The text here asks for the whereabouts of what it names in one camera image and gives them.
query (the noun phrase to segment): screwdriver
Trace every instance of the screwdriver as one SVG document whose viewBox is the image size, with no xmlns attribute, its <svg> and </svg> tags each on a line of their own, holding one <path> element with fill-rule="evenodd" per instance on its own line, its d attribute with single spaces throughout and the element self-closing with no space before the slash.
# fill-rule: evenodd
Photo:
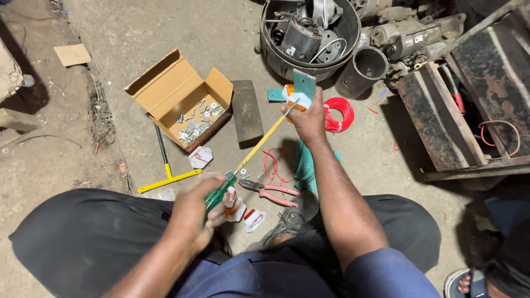
<svg viewBox="0 0 530 298">
<path fill-rule="evenodd" d="M 216 190 L 214 190 L 208 197 L 205 199 L 206 203 L 206 214 L 208 212 L 212 211 L 215 206 L 217 206 L 221 201 L 223 200 L 223 197 L 225 195 L 225 192 L 228 191 L 228 188 L 232 185 L 234 185 L 237 182 L 237 172 L 239 172 L 246 163 L 249 162 L 249 160 L 256 154 L 256 152 L 261 148 L 261 146 L 267 141 L 267 139 L 272 135 L 272 133 L 280 126 L 280 124 L 285 120 L 285 117 L 291 113 L 293 108 L 296 106 L 300 98 L 298 98 L 293 105 L 283 114 L 281 115 L 280 119 L 276 121 L 276 123 L 269 129 L 269 131 L 261 138 L 261 140 L 257 143 L 257 145 L 252 149 L 252 151 L 243 159 L 243 161 L 237 166 L 237 169 L 232 172 L 228 172 L 225 174 L 225 181 L 221 186 L 219 186 Z"/>
</svg>

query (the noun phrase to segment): shoe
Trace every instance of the shoe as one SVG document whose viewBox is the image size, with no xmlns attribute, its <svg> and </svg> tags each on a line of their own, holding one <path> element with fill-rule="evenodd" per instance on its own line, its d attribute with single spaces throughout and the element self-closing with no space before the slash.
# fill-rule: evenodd
<svg viewBox="0 0 530 298">
<path fill-rule="evenodd" d="M 292 198 L 291 202 L 297 203 L 298 208 L 285 207 L 281 214 L 280 221 L 260 240 L 264 247 L 268 247 L 269 242 L 276 236 L 283 236 L 286 233 L 296 235 L 300 229 L 309 222 L 319 211 L 319 201 L 316 196 L 309 191 L 302 192 L 299 196 Z"/>
</svg>

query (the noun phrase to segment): shirt sleeve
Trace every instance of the shirt sleeve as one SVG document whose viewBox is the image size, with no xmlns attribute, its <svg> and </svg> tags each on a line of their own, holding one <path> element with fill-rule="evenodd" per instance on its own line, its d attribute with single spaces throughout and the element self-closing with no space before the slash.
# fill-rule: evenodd
<svg viewBox="0 0 530 298">
<path fill-rule="evenodd" d="M 357 257 L 344 277 L 353 297 L 440 298 L 427 277 L 405 255 L 391 248 Z"/>
</svg>

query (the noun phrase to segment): person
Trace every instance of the person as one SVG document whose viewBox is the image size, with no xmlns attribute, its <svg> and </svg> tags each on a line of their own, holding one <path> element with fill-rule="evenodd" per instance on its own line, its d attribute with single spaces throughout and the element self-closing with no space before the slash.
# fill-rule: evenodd
<svg viewBox="0 0 530 298">
<path fill-rule="evenodd" d="M 57 297 L 439 297 L 424 275 L 441 242 L 432 216 L 397 195 L 361 196 L 326 140 L 321 88 L 288 118 L 313 156 L 319 198 L 295 197 L 262 250 L 231 258 L 209 245 L 218 214 L 205 218 L 204 198 L 224 178 L 209 174 L 174 202 L 59 194 L 22 221 L 13 251 Z"/>
<path fill-rule="evenodd" d="M 510 192 L 484 201 L 504 238 L 494 262 L 453 271 L 444 283 L 446 298 L 530 297 L 530 196 L 527 189 L 513 197 Z"/>
</svg>

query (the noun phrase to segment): green screwdriver handle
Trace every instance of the green screwdriver handle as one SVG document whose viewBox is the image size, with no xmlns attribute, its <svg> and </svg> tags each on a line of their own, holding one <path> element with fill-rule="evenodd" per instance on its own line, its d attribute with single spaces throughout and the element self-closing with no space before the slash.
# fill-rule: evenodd
<svg viewBox="0 0 530 298">
<path fill-rule="evenodd" d="M 228 191 L 228 188 L 232 185 L 234 185 L 237 181 L 237 177 L 232 174 L 232 172 L 225 174 L 225 182 L 219 186 L 216 190 L 214 190 L 206 199 L 206 214 L 208 214 L 210 211 L 212 211 L 217 204 L 221 203 L 223 200 L 223 197 L 225 195 L 225 192 Z"/>
</svg>

